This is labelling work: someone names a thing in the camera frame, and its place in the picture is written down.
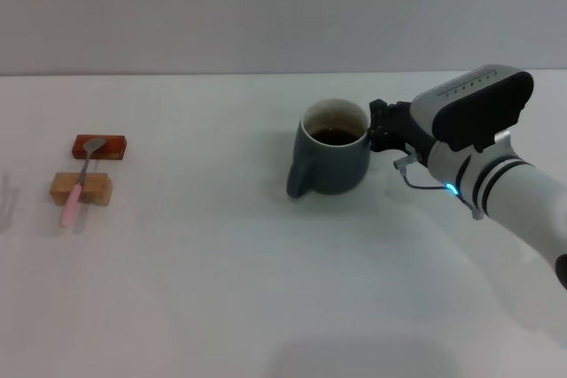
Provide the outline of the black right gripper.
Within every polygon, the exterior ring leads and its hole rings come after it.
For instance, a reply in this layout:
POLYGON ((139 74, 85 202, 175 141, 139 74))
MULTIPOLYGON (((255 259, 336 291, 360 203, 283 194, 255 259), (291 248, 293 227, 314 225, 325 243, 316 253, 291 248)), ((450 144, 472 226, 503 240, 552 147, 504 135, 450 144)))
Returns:
POLYGON ((410 114, 409 102, 388 104, 377 99, 369 104, 370 149, 375 152, 399 150, 409 153, 409 148, 418 153, 421 162, 427 162, 431 149, 436 143, 410 114))

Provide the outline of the dark grey ceramic cup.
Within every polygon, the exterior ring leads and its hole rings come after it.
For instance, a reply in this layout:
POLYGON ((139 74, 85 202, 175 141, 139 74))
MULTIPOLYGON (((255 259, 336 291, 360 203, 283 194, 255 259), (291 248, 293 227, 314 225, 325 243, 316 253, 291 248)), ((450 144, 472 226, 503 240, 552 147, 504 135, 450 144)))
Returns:
POLYGON ((368 126, 367 113, 350 101, 328 99, 310 106, 298 125, 287 195, 339 195, 356 187, 369 168, 368 126))

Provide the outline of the pink handled metal spoon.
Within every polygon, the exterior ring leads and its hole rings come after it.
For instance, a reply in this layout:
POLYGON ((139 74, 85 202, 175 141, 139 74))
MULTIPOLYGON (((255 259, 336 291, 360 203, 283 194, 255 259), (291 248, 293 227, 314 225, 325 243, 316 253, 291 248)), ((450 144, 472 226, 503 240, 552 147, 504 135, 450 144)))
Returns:
POLYGON ((85 144, 83 144, 83 149, 86 152, 86 158, 82 166, 81 172, 79 173, 78 181, 74 184, 64 204, 64 208, 59 221, 59 224, 62 228, 68 228, 72 224, 75 210, 79 204, 82 187, 86 180, 86 174, 92 154, 101 147, 103 147, 105 143, 106 140, 104 138, 97 137, 90 139, 85 144))

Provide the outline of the reddish brown wooden block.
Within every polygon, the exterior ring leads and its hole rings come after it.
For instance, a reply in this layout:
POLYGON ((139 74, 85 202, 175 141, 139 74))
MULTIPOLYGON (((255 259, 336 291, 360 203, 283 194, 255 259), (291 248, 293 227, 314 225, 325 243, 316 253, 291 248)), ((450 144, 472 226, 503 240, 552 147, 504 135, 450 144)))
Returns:
POLYGON ((75 159, 85 159, 86 150, 83 145, 96 138, 105 140, 105 144, 92 155, 92 159, 99 160, 123 160, 127 148, 127 139, 124 135, 77 135, 71 150, 75 159))

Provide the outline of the light tan wooden block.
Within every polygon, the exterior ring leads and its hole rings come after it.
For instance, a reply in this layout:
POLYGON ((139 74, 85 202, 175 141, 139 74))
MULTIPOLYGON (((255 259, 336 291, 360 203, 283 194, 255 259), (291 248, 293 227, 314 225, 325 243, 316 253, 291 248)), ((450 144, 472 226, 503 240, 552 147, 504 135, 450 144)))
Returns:
MULTIPOLYGON (((56 205, 63 206, 79 179, 78 173, 56 173, 50 196, 56 205)), ((107 173, 87 173, 82 187, 80 202, 96 206, 108 206, 113 193, 113 182, 107 173)))

